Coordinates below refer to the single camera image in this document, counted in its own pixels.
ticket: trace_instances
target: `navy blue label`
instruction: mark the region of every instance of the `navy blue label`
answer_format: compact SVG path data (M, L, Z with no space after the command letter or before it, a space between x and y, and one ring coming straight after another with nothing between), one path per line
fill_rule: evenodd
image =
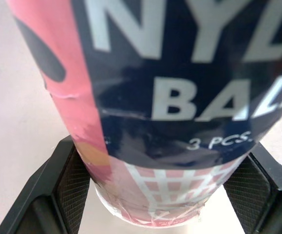
M111 156L150 168L219 165L282 116L282 1L73 8Z

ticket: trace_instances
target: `table surface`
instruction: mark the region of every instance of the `table surface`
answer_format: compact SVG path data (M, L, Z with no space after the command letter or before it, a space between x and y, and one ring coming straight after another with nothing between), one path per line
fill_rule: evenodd
M29 176L67 135L12 15L0 0L0 223ZM282 119L262 143L282 164ZM243 233L223 187L194 223L154 230L112 216L91 186L79 233L108 234L114 230L122 234Z

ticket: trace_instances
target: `white surface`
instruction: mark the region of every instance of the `white surface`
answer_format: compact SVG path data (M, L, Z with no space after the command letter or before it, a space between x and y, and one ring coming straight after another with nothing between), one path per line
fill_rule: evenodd
M30 175L68 133L43 88L43 81L12 16L0 0L0 223ZM263 144L282 162L282 120ZM132 226L114 216L89 190L80 234L241 234L241 226L221 188L199 222L165 230Z

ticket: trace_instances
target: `black holder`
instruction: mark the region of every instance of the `black holder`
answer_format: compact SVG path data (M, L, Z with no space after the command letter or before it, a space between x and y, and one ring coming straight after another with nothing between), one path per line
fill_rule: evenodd
M90 175L70 136L29 178L0 234L77 234ZM246 234L282 234L282 165L258 144L224 184Z

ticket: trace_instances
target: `cylindrical container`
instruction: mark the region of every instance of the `cylindrical container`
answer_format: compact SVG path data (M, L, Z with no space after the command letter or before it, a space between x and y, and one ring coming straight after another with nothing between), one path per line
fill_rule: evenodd
M282 115L282 0L9 4L98 196L132 224L197 216Z

